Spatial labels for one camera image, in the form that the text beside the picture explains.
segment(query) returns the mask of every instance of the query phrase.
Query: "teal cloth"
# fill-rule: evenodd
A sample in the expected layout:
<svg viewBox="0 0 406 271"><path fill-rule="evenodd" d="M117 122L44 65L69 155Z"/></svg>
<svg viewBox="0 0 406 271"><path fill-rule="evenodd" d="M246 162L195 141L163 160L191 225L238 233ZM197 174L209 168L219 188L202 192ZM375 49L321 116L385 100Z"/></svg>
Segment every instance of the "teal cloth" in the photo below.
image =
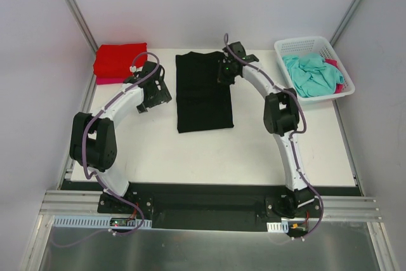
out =
<svg viewBox="0 0 406 271"><path fill-rule="evenodd" d="M282 59L296 91L302 98L332 95L336 92L337 84L344 83L340 70L326 63L317 53L302 57L286 55Z"/></svg>

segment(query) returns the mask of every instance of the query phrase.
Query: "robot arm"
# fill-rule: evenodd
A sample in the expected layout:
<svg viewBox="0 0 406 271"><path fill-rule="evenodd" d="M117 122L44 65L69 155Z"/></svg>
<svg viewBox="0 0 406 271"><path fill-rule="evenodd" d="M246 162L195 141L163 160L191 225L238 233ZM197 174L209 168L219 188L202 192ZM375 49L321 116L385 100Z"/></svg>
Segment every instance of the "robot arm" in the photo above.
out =
<svg viewBox="0 0 406 271"><path fill-rule="evenodd" d="M314 202L315 195L309 189L303 178L307 179L298 147L295 131L299 123L299 110L291 95L296 96L293 88L285 89L291 94L280 92L283 88L279 84L272 84L269 77L259 70L242 64L235 56L244 62L256 62L255 66L261 69L255 55L246 55L240 42L229 45L223 49L225 59L219 65L218 82L233 84L236 76L241 76L249 81L265 100L264 124L266 130L276 140L285 171L286 196L273 205L273 211L282 217L294 218L307 204Z"/></svg>
<svg viewBox="0 0 406 271"><path fill-rule="evenodd" d="M259 61L254 55L246 56L240 43L231 44L230 47L246 62ZM90 171L97 175L110 191L121 197L127 194L129 182L115 162L115 128L135 108L138 112L145 112L148 108L171 100L164 82L164 68L159 66L153 73L156 66L156 63L145 62L141 71L135 72L134 76L124 81L121 90L105 107L90 114L80 112L74 117L69 152L71 158L83 165L82 153L86 152L86 164ZM150 74L152 77L139 83ZM247 79L265 99L264 124L277 141L282 157L287 195L275 202L273 210L279 216L294 218L302 208L314 201L313 192L301 177L301 174L303 177L306 177L306 174L294 133L299 123L298 108L291 96L278 92L264 74L242 65L231 56L226 56L219 65L219 83L233 84L238 75ZM294 89L287 90L296 94ZM91 120L94 121L87 132L86 128ZM95 137L89 137L89 134L94 133ZM83 139L86 139L86 149L82 146Z"/></svg>
<svg viewBox="0 0 406 271"><path fill-rule="evenodd" d="M90 120L97 117L89 130L90 135L96 133L96 136L86 135L86 163L88 169L95 173L109 190L121 197L127 192L129 182L115 161L115 128L131 111L138 109L139 113L146 112L148 108L172 99L164 82L165 70L162 66L146 81L134 86L140 79L152 73L155 67L156 63L145 62L140 71L136 71L134 76L124 81L121 89L106 106L94 109L90 114L79 112L74 117L70 157L83 165L82 138Z"/></svg>

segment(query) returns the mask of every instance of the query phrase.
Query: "folded black shirt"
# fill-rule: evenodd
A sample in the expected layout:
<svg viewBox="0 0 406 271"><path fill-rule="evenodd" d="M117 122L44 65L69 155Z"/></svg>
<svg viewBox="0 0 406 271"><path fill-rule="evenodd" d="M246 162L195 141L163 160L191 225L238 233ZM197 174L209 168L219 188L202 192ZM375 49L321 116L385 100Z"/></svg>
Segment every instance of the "folded black shirt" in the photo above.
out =
<svg viewBox="0 0 406 271"><path fill-rule="evenodd" d="M176 55L178 131L232 128L230 86L218 84L222 52Z"/></svg>

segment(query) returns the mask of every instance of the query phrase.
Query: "pink cloth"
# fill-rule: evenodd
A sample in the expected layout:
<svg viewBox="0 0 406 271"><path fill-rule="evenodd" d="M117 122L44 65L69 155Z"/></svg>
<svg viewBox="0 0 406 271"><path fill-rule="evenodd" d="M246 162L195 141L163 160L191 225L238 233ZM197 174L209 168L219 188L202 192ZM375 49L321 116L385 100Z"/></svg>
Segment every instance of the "pink cloth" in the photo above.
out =
<svg viewBox="0 0 406 271"><path fill-rule="evenodd" d="M331 59L329 59L329 58L326 58L326 59L325 59L325 62L326 62L326 63L329 63L330 65L335 66L335 68L338 69L338 63L337 63L336 60L331 60ZM343 84L337 84L337 86L336 86L336 92L334 92L334 94L340 93L340 92L342 92L342 90L343 90Z"/></svg>
<svg viewBox="0 0 406 271"><path fill-rule="evenodd" d="M97 85L108 85L108 84L121 84L127 77L98 77L96 76Z"/></svg>

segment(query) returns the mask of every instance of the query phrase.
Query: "gray floor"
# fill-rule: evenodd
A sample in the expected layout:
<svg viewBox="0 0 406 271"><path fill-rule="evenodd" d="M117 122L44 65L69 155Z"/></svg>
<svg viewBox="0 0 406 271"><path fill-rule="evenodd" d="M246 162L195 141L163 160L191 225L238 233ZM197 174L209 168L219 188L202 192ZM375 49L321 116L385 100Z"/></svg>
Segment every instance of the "gray floor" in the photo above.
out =
<svg viewBox="0 0 406 271"><path fill-rule="evenodd" d="M58 244L95 230L54 228ZM284 234L141 230L101 232L70 248L47 245L41 270L379 270L366 224L327 223L304 242Z"/></svg>

